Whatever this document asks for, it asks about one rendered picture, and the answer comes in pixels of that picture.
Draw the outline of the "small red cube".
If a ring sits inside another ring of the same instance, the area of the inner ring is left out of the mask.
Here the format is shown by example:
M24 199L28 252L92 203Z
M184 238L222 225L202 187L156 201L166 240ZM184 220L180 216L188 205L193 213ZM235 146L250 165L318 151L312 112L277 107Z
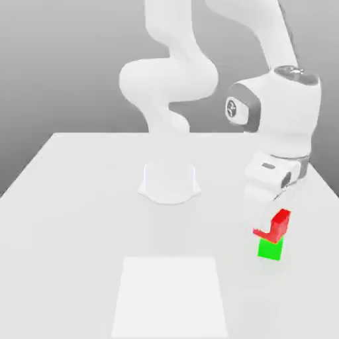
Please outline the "small red cube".
M263 232L262 230L259 229L253 229L253 233L264 240L276 244L287 232L290 215L291 211L281 209L271 219L271 226L269 232Z

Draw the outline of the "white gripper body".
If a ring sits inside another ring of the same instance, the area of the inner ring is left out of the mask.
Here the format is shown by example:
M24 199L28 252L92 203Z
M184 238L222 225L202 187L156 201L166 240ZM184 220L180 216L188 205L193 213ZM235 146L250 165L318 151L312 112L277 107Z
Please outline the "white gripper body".
M242 211L245 214L276 213L279 209L288 205L290 201L291 195L288 190L277 193L256 185L245 184Z

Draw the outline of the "small green cube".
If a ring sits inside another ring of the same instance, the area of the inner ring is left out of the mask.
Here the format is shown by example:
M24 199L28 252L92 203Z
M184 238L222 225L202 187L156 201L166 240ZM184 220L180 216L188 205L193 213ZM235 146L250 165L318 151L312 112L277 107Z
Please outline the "small green cube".
M279 261L281 259L282 249L283 238L277 243L261 238L258 245L258 257Z

